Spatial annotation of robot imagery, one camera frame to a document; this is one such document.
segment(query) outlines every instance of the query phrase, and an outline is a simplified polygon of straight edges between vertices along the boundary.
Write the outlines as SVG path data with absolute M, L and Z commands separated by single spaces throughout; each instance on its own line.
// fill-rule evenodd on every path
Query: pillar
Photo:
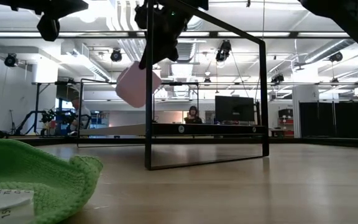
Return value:
M 319 82 L 317 66 L 309 65 L 304 70 L 296 71 L 292 74 L 293 82 Z M 299 103 L 317 102 L 319 100 L 318 85 L 298 85 L 292 88 L 293 103 L 293 128 L 294 137 L 301 137 L 301 121 Z
M 32 67 L 33 73 L 33 82 L 36 83 L 53 83 L 57 81 L 58 77 L 58 65 L 47 59 L 41 58 L 37 64 L 34 64 Z M 55 85 L 41 85 L 40 87 L 40 95 L 39 95 L 39 103 L 38 103 L 38 110 L 50 110 L 55 107 L 56 103 L 56 91 L 57 86 Z M 37 117 L 37 132 L 39 133 L 42 129 L 43 123 L 39 122 L 42 116 L 39 114 Z

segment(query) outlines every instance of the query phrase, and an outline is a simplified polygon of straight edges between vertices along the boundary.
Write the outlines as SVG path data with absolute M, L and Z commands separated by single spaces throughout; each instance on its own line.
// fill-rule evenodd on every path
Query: green cloth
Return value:
M 102 163 L 74 156 L 64 161 L 23 142 L 0 139 L 0 189 L 34 191 L 34 223 L 57 223 L 92 196 Z

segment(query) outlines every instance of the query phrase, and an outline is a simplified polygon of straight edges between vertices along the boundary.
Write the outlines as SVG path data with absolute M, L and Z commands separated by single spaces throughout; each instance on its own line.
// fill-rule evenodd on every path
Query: computer monitor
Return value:
M 215 96 L 215 117 L 221 121 L 255 121 L 254 99 Z

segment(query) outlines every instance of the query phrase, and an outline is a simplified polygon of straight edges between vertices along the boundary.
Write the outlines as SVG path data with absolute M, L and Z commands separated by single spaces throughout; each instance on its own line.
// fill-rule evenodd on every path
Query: person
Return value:
M 198 109 L 196 106 L 191 106 L 189 109 L 189 114 L 185 118 L 186 124 L 202 124 L 203 120 L 198 116 Z
M 77 115 L 77 119 L 75 119 L 71 125 L 70 125 L 70 131 L 76 131 L 78 128 L 78 115 L 80 113 L 80 97 L 75 97 L 74 99 L 72 99 L 71 103 L 73 104 L 73 107 L 75 109 L 75 114 Z M 88 123 L 88 117 L 84 116 L 84 115 L 88 115 L 89 117 L 91 116 L 91 111 L 84 105 L 82 104 L 81 106 L 81 129 L 88 129 L 90 126 L 91 121 L 89 121 Z

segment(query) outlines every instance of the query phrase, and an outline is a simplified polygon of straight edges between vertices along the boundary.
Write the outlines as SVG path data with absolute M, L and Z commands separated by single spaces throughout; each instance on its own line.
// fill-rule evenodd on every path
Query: pink cube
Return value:
M 153 72 L 153 93 L 161 82 L 161 78 Z M 141 70 L 139 62 L 134 62 L 118 76 L 116 93 L 135 108 L 146 104 L 146 69 Z

